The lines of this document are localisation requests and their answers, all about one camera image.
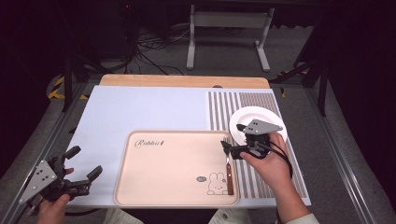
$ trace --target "white table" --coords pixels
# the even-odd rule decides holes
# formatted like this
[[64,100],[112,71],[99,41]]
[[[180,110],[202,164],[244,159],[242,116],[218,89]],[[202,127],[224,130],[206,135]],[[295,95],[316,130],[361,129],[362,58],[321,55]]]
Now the white table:
[[[141,79],[144,76],[131,78]],[[155,78],[160,82],[161,80],[172,80],[172,77]],[[224,83],[227,83],[227,78],[234,77],[224,77]],[[221,77],[202,77],[202,80],[219,79]],[[125,142],[132,131],[227,130],[227,122],[224,121],[220,125],[220,121],[216,121],[216,119],[226,120],[233,111],[239,107],[247,106],[246,104],[267,106],[268,109],[280,116],[275,96],[270,89],[122,87],[102,84],[93,90],[69,145],[69,148],[80,146],[82,150],[72,160],[66,161],[65,165],[75,168],[75,172],[67,177],[72,181],[86,178],[85,175],[97,165],[102,165],[104,171],[92,183],[89,196],[77,197],[70,203],[75,206],[117,207],[114,202],[114,191]],[[244,99],[249,96],[254,96],[253,98],[263,96],[264,98],[258,97],[258,100],[249,103]],[[221,102],[220,99],[226,98],[228,102],[234,102],[229,105],[232,108],[228,115],[210,113],[209,102],[214,104],[213,102]],[[301,193],[305,204],[310,205],[304,180],[289,140],[287,146],[290,151],[291,163],[294,166],[294,184]],[[254,173],[251,173],[253,172],[251,167],[243,163],[244,161],[239,162],[237,163],[238,178],[244,176],[246,179],[239,178],[241,198],[233,207],[276,206],[271,190],[260,183],[260,179]]]

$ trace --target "cable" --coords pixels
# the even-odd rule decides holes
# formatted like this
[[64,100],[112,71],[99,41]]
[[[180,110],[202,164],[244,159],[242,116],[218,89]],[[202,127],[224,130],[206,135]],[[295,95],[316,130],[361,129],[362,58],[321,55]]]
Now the cable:
[[[129,58],[127,58],[127,59],[125,60],[125,62],[120,63],[120,64],[117,64],[117,65],[114,65],[114,66],[112,66],[112,67],[108,67],[108,68],[106,68],[106,69],[108,69],[108,70],[110,70],[110,71],[116,71],[116,70],[119,70],[119,69],[123,68],[123,67],[125,66],[125,64],[128,64],[128,63],[130,63],[131,61],[132,61],[132,60],[130,60],[130,57],[129,57]],[[95,69],[93,69],[93,68],[90,68],[90,67],[85,67],[85,69],[87,69],[87,71],[88,71],[89,73],[91,73],[91,74],[102,74],[102,72],[99,72],[99,71],[97,71],[97,70],[95,70]]]
[[172,69],[177,70],[182,76],[185,76],[185,74],[184,74],[182,71],[180,71],[178,68],[176,68],[176,67],[167,66],[167,65],[158,65],[158,64],[155,64],[155,63],[147,63],[147,62],[145,62],[145,61],[143,61],[142,59],[139,59],[139,58],[137,58],[137,60],[139,60],[139,61],[142,62],[142,63],[148,64],[148,65],[152,65],[152,66],[172,68]]
[[188,29],[186,32],[184,32],[181,36],[179,37],[171,37],[171,38],[175,38],[176,40],[172,40],[172,43],[177,42],[179,39],[181,39],[184,35],[186,35],[189,32],[190,29]]
[[286,155],[286,152],[285,152],[280,146],[278,146],[277,144],[275,144],[275,143],[273,143],[273,142],[271,142],[271,141],[270,141],[270,144],[274,145],[274,146],[277,147],[279,150],[281,150],[282,153],[283,153],[283,155],[285,155],[286,157],[288,156],[288,155]]
[[143,56],[146,60],[148,60],[149,62],[151,62],[151,65],[156,66],[156,67],[157,67],[158,69],[160,69],[164,74],[169,75],[167,72],[163,71],[163,69],[161,69],[160,66],[158,66],[156,63],[154,63],[152,60],[150,60],[148,57],[146,57],[146,55],[144,55],[142,52],[139,52],[139,55]]
[[66,212],[65,215],[67,217],[82,217],[82,216],[86,216],[86,215],[92,214],[94,212],[97,212],[99,210],[101,210],[101,209],[100,208],[94,208],[92,210],[88,210],[88,211],[85,211],[85,212],[78,212],[78,213]]
[[[133,56],[131,56],[130,58],[128,58],[127,61],[131,62],[131,61],[132,61],[132,58],[133,58]],[[126,63],[126,64],[125,64],[124,74],[127,74],[127,73],[128,73],[128,64],[129,64],[129,63]]]
[[142,75],[142,71],[140,70],[140,65],[137,63],[136,61],[136,57],[134,57],[134,63],[137,65],[137,67],[139,68],[139,74]]

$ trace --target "beige tray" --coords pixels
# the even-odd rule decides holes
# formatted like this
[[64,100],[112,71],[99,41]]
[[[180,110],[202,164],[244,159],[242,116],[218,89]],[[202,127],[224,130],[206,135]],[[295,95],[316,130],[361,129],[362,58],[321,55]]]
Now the beige tray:
[[128,207],[222,207],[239,199],[231,156],[228,195],[223,131],[136,131],[129,135],[115,201]]

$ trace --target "metal frame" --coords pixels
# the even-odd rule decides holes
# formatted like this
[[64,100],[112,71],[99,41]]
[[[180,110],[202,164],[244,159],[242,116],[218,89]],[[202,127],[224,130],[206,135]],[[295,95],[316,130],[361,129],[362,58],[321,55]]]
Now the metal frame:
[[257,53],[259,54],[262,70],[270,72],[270,65],[264,52],[264,42],[270,29],[274,16],[274,9],[270,8],[268,13],[236,13],[236,12],[195,12],[195,5],[191,5],[190,14],[190,44],[187,54],[187,70],[194,67],[195,58],[195,27],[245,27],[262,29],[262,38],[255,41]]
[[314,90],[312,88],[305,89],[305,94],[309,103],[311,104],[311,107],[315,110],[315,115],[320,123],[320,126],[326,134],[330,145],[330,152],[338,168],[338,172],[343,178],[344,184],[346,185],[346,190],[351,198],[351,201],[353,202],[358,216],[361,219],[361,223],[377,223],[374,215],[370,212],[359,182],[353,174],[353,171],[350,168],[346,156],[344,155],[344,153],[338,146],[337,141],[335,140],[329,121],[327,121],[327,119],[322,116],[321,111],[317,107],[318,99],[314,93]]
[[[40,161],[47,158],[48,155],[50,155],[55,149],[55,146],[58,143],[59,135],[61,134],[64,125],[67,123],[68,119],[73,114],[74,112],[73,109],[76,107],[76,104],[78,103],[78,98],[84,92],[85,87],[86,87],[86,83],[77,83],[77,87],[75,89],[74,97],[73,97],[73,99],[77,99],[77,100],[72,101],[71,105],[69,106],[69,109],[63,112],[61,116],[57,119],[53,129],[51,130],[50,136],[46,144],[43,146],[41,152],[37,156],[34,165],[30,169],[29,174],[33,172],[33,170],[40,163]],[[23,194],[24,191],[23,187],[26,185],[26,183],[27,183],[27,178],[24,180],[23,184],[21,185],[20,189],[15,195],[14,201],[9,206],[6,215],[4,216],[1,223],[15,223],[18,215],[21,213],[24,207],[23,204],[19,204],[19,200]]]

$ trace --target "gray floor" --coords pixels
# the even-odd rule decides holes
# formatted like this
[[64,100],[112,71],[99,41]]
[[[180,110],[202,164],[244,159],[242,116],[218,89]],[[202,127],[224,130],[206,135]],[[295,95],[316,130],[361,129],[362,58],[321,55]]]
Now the gray floor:
[[[202,31],[198,34],[195,67],[187,71],[186,57],[188,40],[179,41],[160,50],[150,50],[145,53],[156,64],[174,66],[186,75],[191,76],[238,76],[265,77],[272,79],[280,71],[292,69],[292,64],[301,47],[311,32],[311,28],[273,28],[270,30],[264,50],[271,65],[271,72],[264,73],[253,48],[253,41],[260,35],[259,31],[244,30],[238,35],[230,35],[224,31]],[[160,74],[155,66],[144,63],[131,63],[129,73]],[[177,70],[163,68],[170,74]],[[99,82],[100,76],[92,76],[89,84],[84,87],[84,93],[90,93],[92,86]],[[340,175],[337,163],[332,156],[331,145],[316,109],[311,105],[307,90],[300,87],[286,86],[286,97],[282,96],[280,88],[273,86],[283,120],[288,127],[290,141],[296,157],[304,172],[312,206],[309,209],[316,215],[320,223],[364,223],[357,207],[347,191],[345,179]],[[326,121],[329,122],[334,138],[343,155],[345,155],[357,182],[361,187],[363,199],[376,223],[396,223],[396,216],[389,204],[389,199],[367,166],[356,142],[351,135],[342,112],[329,86],[326,99]],[[59,155],[66,150],[73,134],[68,133],[77,127],[83,113],[86,100],[77,100],[69,114],[62,113],[63,101],[52,99],[51,104],[37,129],[14,161],[7,173],[0,180],[0,218],[5,221],[6,214],[15,209],[8,209],[15,201],[15,196],[21,189],[24,178],[35,161],[42,154],[43,148],[50,147],[50,152]],[[64,122],[59,131],[59,137],[51,139],[54,127]],[[276,219],[275,209],[263,208],[249,210],[254,223],[273,223]],[[102,223],[106,209],[85,217],[68,217],[66,223]],[[19,223],[35,223],[34,217],[22,216]]]

